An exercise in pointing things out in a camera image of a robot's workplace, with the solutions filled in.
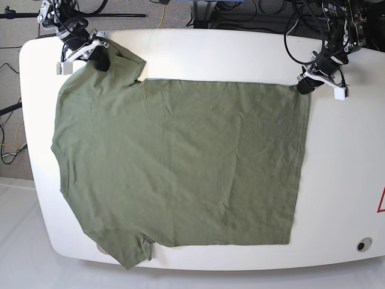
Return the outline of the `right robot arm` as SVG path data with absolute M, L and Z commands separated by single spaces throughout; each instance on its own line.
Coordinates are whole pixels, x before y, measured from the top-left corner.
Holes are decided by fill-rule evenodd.
M 91 61 L 95 69 L 106 72 L 111 62 L 107 54 L 109 43 L 97 31 L 87 31 L 86 16 L 76 9 L 76 1 L 43 1 L 37 21 L 46 30 L 54 30 L 62 41 L 57 75 L 71 75 L 76 60 Z

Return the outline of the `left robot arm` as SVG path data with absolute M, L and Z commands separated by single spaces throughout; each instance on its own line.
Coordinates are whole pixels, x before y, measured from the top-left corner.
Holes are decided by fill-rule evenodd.
M 342 66 L 349 63 L 348 56 L 365 44 L 360 13 L 355 14 L 350 1 L 321 1 L 322 12 L 327 19 L 329 34 L 320 52 L 312 52 L 310 64 L 302 65 L 297 89 L 309 94 L 326 84 L 333 88 L 336 100 L 345 100 L 350 87 Z

